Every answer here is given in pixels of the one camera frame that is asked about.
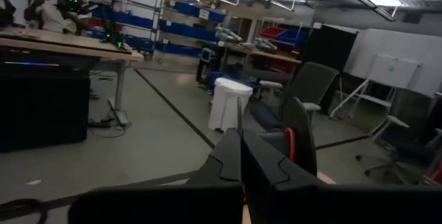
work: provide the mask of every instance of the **desk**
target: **desk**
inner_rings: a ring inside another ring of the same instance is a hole
[[[244,65],[242,67],[241,77],[254,76],[254,77],[260,77],[265,80],[291,80],[296,69],[296,66],[294,66],[294,68],[290,71],[290,73],[280,73],[280,72],[263,71],[259,69],[249,68],[249,61],[251,57],[263,57],[265,59],[284,61],[292,64],[301,64],[301,61],[298,61],[297,59],[294,58],[290,58],[284,55],[266,53],[260,50],[246,48],[238,44],[225,43],[224,46],[226,47],[226,50],[224,52],[224,57],[222,58],[221,71],[224,70],[224,67],[227,64],[227,60],[229,58],[227,54],[228,49],[246,55],[244,59]]]
[[[123,125],[129,123],[126,114],[122,111],[124,71],[126,62],[144,61],[144,57],[138,52],[118,50],[112,44],[104,44],[98,39],[89,37],[22,28],[0,30],[0,47],[14,52],[19,50],[55,55],[54,57],[60,62],[72,66],[84,63],[87,59],[92,63],[93,70],[117,72],[115,97],[109,98],[108,101],[119,123]]]

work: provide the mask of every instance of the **wooden desk top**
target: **wooden desk top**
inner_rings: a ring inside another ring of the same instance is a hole
[[[268,57],[270,59],[277,59],[280,61],[286,61],[286,62],[291,62],[291,63],[295,63],[295,64],[301,64],[301,61],[298,61],[297,59],[294,58],[290,58],[284,55],[277,55],[277,54],[271,54],[271,53],[266,53],[266,52],[262,52],[260,50],[252,50],[250,48],[246,48],[244,46],[238,45],[238,44],[231,44],[231,43],[225,43],[225,47],[229,48],[231,50],[234,51],[238,51],[241,53],[245,53],[248,55],[259,55],[262,57]]]
[[[144,57],[136,51],[120,51],[114,45],[101,43],[98,39],[45,30],[3,29],[0,31],[0,46],[102,57],[105,60],[144,61]]]

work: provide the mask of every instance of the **gray office chair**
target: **gray office chair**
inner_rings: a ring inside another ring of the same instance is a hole
[[[311,132],[311,125],[307,112],[298,98],[293,97],[287,100],[282,115],[282,125],[283,130],[262,132],[257,133],[257,135],[289,157],[289,134],[285,132],[285,128],[291,128],[296,137],[295,163],[305,171],[316,176],[318,168],[316,165],[316,149]]]
[[[367,168],[364,171],[366,176],[374,169],[386,169],[385,173],[393,173],[404,184],[410,184],[409,176],[419,181],[422,175],[416,174],[408,165],[428,167],[439,152],[442,137],[442,130],[436,129],[437,135],[427,144],[416,141],[429,107],[430,98],[427,96],[406,90],[397,92],[385,121],[372,136],[373,142],[387,151],[387,158],[365,154],[356,156],[358,161],[366,158],[382,161]]]
[[[314,111],[320,110],[320,101],[339,72],[322,64],[306,62],[295,74],[282,97],[281,105],[270,107],[264,102],[254,104],[250,112],[255,121],[265,130],[280,129],[281,115],[288,99],[297,97],[308,112],[310,120]]]

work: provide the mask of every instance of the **white trash can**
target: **white trash can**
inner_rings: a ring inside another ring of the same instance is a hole
[[[237,98],[241,98],[241,114],[244,114],[252,93],[253,88],[250,86],[226,78],[216,79],[209,128],[212,130],[221,129],[222,131],[236,128],[238,125]]]

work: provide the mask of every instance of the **red cable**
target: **red cable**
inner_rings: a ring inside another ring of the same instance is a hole
[[[295,162],[295,133],[293,132],[292,128],[287,128],[285,131],[289,133],[290,138],[289,159],[290,161]]]

